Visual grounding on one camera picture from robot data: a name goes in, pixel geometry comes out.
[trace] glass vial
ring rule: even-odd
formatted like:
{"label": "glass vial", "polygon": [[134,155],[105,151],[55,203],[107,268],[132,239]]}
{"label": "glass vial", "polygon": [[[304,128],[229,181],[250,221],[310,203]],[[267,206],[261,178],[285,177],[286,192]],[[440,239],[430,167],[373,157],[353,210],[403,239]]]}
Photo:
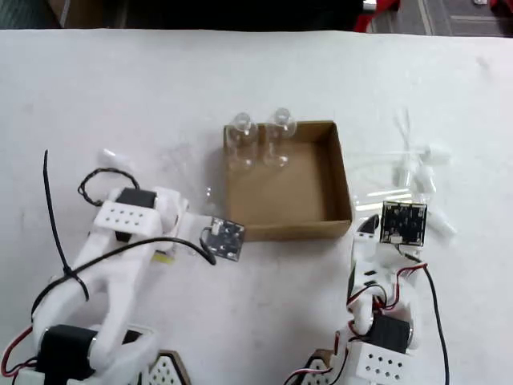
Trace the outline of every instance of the glass vial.
{"label": "glass vial", "polygon": [[258,151],[258,127],[245,112],[237,114],[226,129],[228,164],[233,170],[251,168]]}
{"label": "glass vial", "polygon": [[290,161],[290,154],[285,146],[296,133],[296,120],[287,108],[278,108],[265,125],[264,162],[272,167],[284,167]]}

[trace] white tablecloth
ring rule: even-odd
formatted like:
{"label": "white tablecloth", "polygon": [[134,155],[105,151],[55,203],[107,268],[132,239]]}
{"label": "white tablecloth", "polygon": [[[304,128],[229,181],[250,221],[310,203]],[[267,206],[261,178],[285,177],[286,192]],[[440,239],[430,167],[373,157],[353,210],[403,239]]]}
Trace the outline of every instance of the white tablecloth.
{"label": "white tablecloth", "polygon": [[[47,220],[42,155],[63,247],[83,244],[94,209],[76,193],[96,153],[129,155],[142,186],[200,206],[222,196],[221,128],[237,112],[337,122],[352,191],[390,184],[390,166],[358,152],[402,146],[407,107],[417,143],[438,141],[438,204],[460,233],[428,233],[453,384],[505,384],[513,346],[511,239],[513,42],[339,32],[0,31],[0,345],[30,321],[34,296],[61,267]],[[109,185],[121,180],[107,178]],[[91,183],[100,191],[100,183]],[[134,322],[178,350],[194,384],[281,384],[349,319],[351,236],[247,244],[216,267],[182,252],[153,265]],[[429,287],[416,384],[443,381]],[[13,361],[30,354],[22,345]]]}

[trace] black wire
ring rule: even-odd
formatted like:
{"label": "black wire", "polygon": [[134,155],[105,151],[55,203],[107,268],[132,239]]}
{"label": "black wire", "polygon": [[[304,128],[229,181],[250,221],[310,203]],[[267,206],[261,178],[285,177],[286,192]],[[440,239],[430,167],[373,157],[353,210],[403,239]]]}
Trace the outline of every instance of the black wire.
{"label": "black wire", "polygon": [[[352,342],[355,339],[360,339],[360,338],[359,337],[352,337],[352,338],[349,339],[349,341],[347,343]],[[335,383],[337,383],[338,379],[340,379],[340,376],[342,375],[342,372],[344,371],[345,362],[347,361],[347,356],[348,355],[349,355],[349,349],[346,347],[346,349],[345,349],[345,356],[344,356],[344,362],[342,363],[340,371],[338,372],[337,377],[335,378],[335,380],[332,381],[331,383],[329,383],[329,385],[334,385]]]}
{"label": "black wire", "polygon": [[[184,239],[180,238],[174,238],[174,237],[155,237],[155,238],[148,238],[144,239],[142,241],[137,241],[134,243],[130,243],[128,245],[124,245],[119,247],[118,249],[114,249],[110,251],[109,253],[105,253],[104,255],[97,257],[88,263],[84,263],[83,265],[77,267],[76,269],[72,270],[72,273],[78,274],[81,271],[84,271],[85,269],[90,268],[93,265],[96,265],[97,263],[103,261],[104,259],[107,259],[109,257],[112,257],[116,254],[123,253],[129,249],[133,249],[134,247],[146,245],[148,243],[154,243],[154,242],[174,242],[174,243],[180,243],[181,245],[186,245],[187,247],[190,247],[194,251],[196,251],[201,257],[205,258],[208,263],[211,265],[216,264],[216,258],[213,256],[212,253],[208,249],[201,249],[200,247],[194,245],[193,243],[189,241],[185,241]],[[64,275],[63,277],[51,282],[47,287],[45,287],[41,293],[39,293],[38,297],[35,299],[34,304],[32,305],[32,310],[30,311],[30,316],[32,317],[32,321],[34,320],[34,312],[41,303],[42,299],[45,298],[45,296],[50,293],[56,286],[60,285],[61,283],[64,283],[70,279],[69,275]]]}
{"label": "black wire", "polygon": [[87,176],[85,178],[83,178],[83,181],[80,182],[80,185],[79,185],[79,188],[77,189],[77,191],[79,192],[79,194],[83,197],[83,199],[86,200],[87,203],[90,203],[96,207],[100,207],[102,204],[103,204],[103,201],[101,200],[97,200],[97,201],[93,201],[89,195],[87,194],[86,192],[86,184],[89,180],[91,180],[93,177],[97,176],[98,174],[100,174],[101,172],[113,172],[114,174],[120,174],[120,175],[123,175],[125,176],[126,178],[128,178],[132,184],[134,185],[134,188],[139,190],[140,189],[140,186],[139,186],[139,183],[137,182],[137,180],[133,177],[132,174],[129,174],[128,172],[126,171],[123,171],[123,170],[119,170],[117,168],[113,168],[113,167],[109,167],[109,168],[97,168],[96,170],[94,170],[93,172],[90,172],[89,174],[87,174]]}
{"label": "black wire", "polygon": [[426,273],[427,280],[430,282],[431,293],[433,294],[434,316],[436,317],[436,326],[438,328],[438,335],[440,336],[440,344],[442,345],[443,366],[446,373],[445,385],[449,385],[449,355],[447,354],[446,340],[443,337],[442,322],[440,321],[440,312],[438,310],[438,299],[436,296],[436,290],[434,289],[433,278],[431,277],[431,274],[428,271],[427,266],[424,267],[424,273]]}
{"label": "black wire", "polygon": [[[399,249],[399,245],[396,245],[395,248],[398,250],[398,252],[405,258],[408,258],[409,260],[415,262],[415,263],[421,263],[422,260],[418,259],[417,257],[408,254],[403,253],[401,249]],[[447,345],[446,345],[446,339],[443,336],[443,330],[442,330],[442,321],[440,319],[440,310],[438,308],[438,298],[436,295],[436,289],[434,288],[434,282],[433,278],[431,277],[431,274],[429,270],[427,269],[427,266],[423,267],[424,273],[426,273],[427,280],[430,283],[431,288],[431,295],[433,296],[433,307],[434,307],[434,316],[436,317],[436,326],[438,328],[438,335],[440,336],[440,344],[442,345],[442,353],[443,353],[443,367],[445,371],[446,381],[445,385],[449,385],[450,382],[450,372],[449,372],[449,355],[447,354]]]}
{"label": "black wire", "polygon": [[413,261],[415,263],[422,263],[422,260],[421,259],[418,259],[417,257],[411,255],[411,254],[408,254],[408,253],[403,253],[401,251],[401,249],[399,248],[399,245],[396,245],[395,248],[397,249],[397,251],[404,257],[404,258],[407,258],[409,259],[410,261]]}
{"label": "black wire", "polygon": [[87,290],[86,284],[83,283],[77,273],[73,272],[71,267],[68,265],[66,257],[64,256],[63,247],[61,246],[61,241],[59,240],[59,235],[57,234],[54,207],[51,203],[50,181],[48,180],[48,150],[45,151],[45,157],[42,164],[42,179],[45,184],[46,206],[48,207],[48,216],[50,217],[51,232],[54,234],[55,245],[57,246],[57,251],[61,257],[61,262],[63,263],[64,274],[74,278],[81,285],[83,293],[86,296],[86,301],[89,301],[89,290]]}
{"label": "black wire", "polygon": [[388,303],[388,297],[386,296],[386,290],[383,286],[377,284],[377,283],[373,283],[372,285],[368,285],[366,287],[364,287],[363,289],[357,291],[354,295],[358,294],[358,296],[362,295],[365,291],[367,291],[368,289],[370,289],[371,287],[379,287],[382,292],[383,292],[383,295],[385,297],[385,307],[386,307],[386,304]]}
{"label": "black wire", "polygon": [[31,364],[31,361],[35,361],[35,362],[37,362],[37,361],[38,361],[38,357],[37,357],[37,356],[36,356],[36,357],[31,357],[31,358],[29,358],[28,360],[26,360],[24,363],[17,363],[16,365],[14,365],[14,366],[12,367],[12,369],[10,369],[10,370],[6,371],[6,373],[7,373],[8,375],[10,375],[10,374],[14,373],[17,369],[23,369],[23,368],[24,368],[24,367],[26,367],[27,365]]}

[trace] black circuit board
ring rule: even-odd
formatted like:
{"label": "black circuit board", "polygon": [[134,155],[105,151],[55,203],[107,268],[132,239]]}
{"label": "black circuit board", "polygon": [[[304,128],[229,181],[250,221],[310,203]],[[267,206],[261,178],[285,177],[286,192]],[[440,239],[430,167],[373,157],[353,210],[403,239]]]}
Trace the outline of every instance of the black circuit board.
{"label": "black circuit board", "polygon": [[427,205],[383,202],[381,243],[423,246]]}
{"label": "black circuit board", "polygon": [[208,232],[206,246],[216,256],[239,261],[244,243],[244,226],[225,219],[213,218]]}

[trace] cardboard box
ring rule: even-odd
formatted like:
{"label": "cardboard box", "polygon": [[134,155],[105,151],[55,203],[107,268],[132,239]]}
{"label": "cardboard box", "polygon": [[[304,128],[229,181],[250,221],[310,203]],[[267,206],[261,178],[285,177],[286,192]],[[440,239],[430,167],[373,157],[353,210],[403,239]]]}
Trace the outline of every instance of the cardboard box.
{"label": "cardboard box", "polygon": [[298,122],[287,143],[290,162],[283,168],[263,163],[265,127],[258,128],[258,161],[242,172],[228,166],[224,128],[228,219],[246,227],[246,241],[344,235],[352,213],[336,124]]}

